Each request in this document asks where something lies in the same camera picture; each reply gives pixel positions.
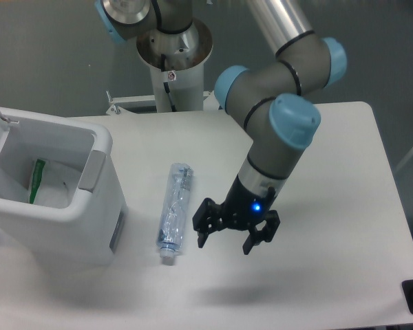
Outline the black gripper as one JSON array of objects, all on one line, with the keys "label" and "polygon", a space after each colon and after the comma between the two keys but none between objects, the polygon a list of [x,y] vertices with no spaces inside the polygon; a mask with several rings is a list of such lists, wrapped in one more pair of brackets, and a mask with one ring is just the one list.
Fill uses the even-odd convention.
[{"label": "black gripper", "polygon": [[[248,255],[261,242],[270,243],[281,223],[276,210],[270,210],[275,200],[276,189],[268,187],[261,195],[247,189],[236,177],[224,203],[217,204],[206,198],[195,212],[193,229],[198,233],[198,247],[203,248],[210,234],[225,228],[249,231],[242,250]],[[265,221],[261,230],[256,225]]]}]

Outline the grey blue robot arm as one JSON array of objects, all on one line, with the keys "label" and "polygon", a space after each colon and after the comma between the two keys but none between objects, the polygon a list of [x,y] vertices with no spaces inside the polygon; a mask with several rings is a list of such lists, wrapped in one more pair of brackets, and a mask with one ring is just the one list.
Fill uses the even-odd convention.
[{"label": "grey blue robot arm", "polygon": [[[136,40],[159,112],[203,108],[203,65],[212,36],[193,16],[190,1],[97,1],[95,6],[116,42]],[[275,62],[259,71],[235,65],[216,80],[219,106],[253,143],[224,202],[205,199],[193,216],[199,246],[220,230],[247,231],[245,254],[275,236],[280,220],[273,202],[320,125],[320,113],[305,95],[341,79],[347,67],[342,45],[319,38],[296,1],[249,1],[248,7]]]}]

